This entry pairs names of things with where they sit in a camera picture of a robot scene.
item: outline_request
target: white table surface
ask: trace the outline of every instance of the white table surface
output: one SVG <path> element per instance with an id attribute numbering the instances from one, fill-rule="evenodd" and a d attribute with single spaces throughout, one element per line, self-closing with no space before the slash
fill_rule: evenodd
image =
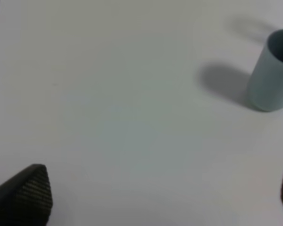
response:
<path id="1" fill-rule="evenodd" d="M 49 226 L 283 226 L 283 110 L 241 102 L 283 0 L 1 0 L 0 183 Z"/>

